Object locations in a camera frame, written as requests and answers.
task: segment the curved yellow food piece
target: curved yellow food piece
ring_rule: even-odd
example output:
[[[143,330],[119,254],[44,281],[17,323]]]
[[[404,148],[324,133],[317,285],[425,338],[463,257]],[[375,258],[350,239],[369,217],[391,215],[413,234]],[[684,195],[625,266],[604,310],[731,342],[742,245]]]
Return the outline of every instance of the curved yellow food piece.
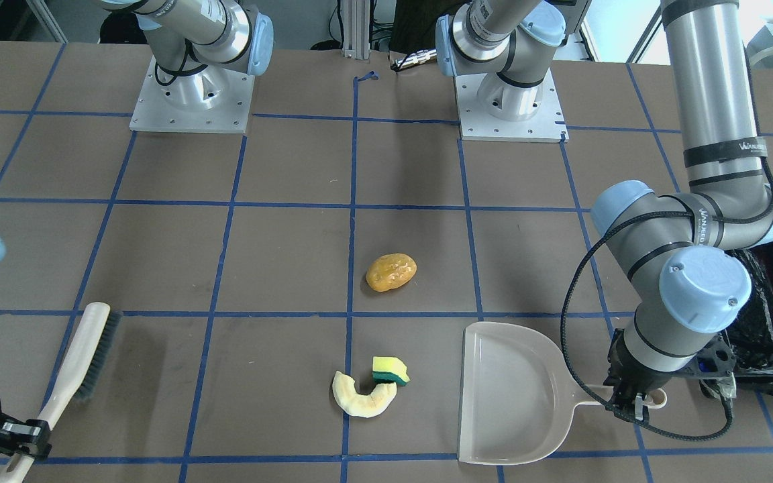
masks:
[[[406,254],[378,257],[368,267],[366,282],[374,291],[385,292],[410,282],[417,273],[417,263]]]
[[[332,383],[333,397],[341,409],[350,416],[373,418],[387,409],[396,395],[395,382],[374,386],[372,394],[357,394],[354,379],[336,371]]]

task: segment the food item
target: food item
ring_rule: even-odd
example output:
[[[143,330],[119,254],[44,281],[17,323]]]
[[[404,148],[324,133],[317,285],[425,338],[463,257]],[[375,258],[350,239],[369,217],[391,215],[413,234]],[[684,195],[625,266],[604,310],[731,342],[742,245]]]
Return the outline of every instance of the food item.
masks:
[[[399,358],[372,358],[372,377],[374,381],[395,382],[404,386],[411,381],[407,376],[407,366]]]
[[[396,395],[395,382],[384,382],[374,386],[372,394],[357,394],[354,379],[336,371],[332,383],[333,397],[341,409],[350,416],[373,418],[387,409]]]
[[[417,263],[406,254],[378,257],[368,267],[366,282],[374,291],[385,292],[410,282],[417,273]]]

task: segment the white brush handle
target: white brush handle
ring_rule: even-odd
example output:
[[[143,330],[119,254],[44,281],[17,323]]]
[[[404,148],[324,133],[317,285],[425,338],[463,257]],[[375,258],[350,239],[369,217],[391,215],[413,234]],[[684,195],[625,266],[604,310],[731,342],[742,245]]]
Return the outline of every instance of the white brush handle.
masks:
[[[70,340],[70,347],[58,370],[50,400],[46,401],[38,416],[38,419],[49,423],[50,430],[56,427],[65,407],[70,403],[70,398],[89,372],[89,365],[95,357],[97,344],[101,340],[109,312],[109,306],[101,302],[89,303],[85,308],[83,318],[76,327],[76,333]],[[34,458],[31,456],[13,455],[8,466],[0,473],[0,483],[22,483],[33,463]]]

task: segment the yellow and green sponge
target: yellow and green sponge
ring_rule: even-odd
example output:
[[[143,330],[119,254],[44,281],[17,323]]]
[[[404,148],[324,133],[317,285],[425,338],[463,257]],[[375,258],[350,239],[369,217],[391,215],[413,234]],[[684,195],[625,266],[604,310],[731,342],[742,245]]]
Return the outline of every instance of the yellow and green sponge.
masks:
[[[407,366],[399,358],[372,358],[372,377],[375,382],[395,382],[404,386],[411,381],[407,376]]]

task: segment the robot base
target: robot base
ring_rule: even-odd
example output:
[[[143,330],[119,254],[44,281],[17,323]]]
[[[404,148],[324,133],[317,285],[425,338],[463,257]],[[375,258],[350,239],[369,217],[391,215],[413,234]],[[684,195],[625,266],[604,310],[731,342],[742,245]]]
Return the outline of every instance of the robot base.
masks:
[[[224,89],[216,95],[203,93],[211,80],[225,85]],[[151,58],[130,128],[132,131],[243,134],[249,119],[254,83],[255,76],[216,67],[208,67],[195,76],[179,77],[169,89],[188,97],[189,101],[183,101],[183,104],[189,106],[184,109],[164,98],[169,89],[160,88],[154,80],[154,59]]]
[[[568,129],[559,104],[559,96],[550,71],[539,85],[543,101],[528,120],[507,121],[486,112],[476,92],[486,74],[467,74],[455,77],[455,97],[461,119],[461,138],[472,141],[521,141],[531,143],[559,143],[562,136],[568,141]]]

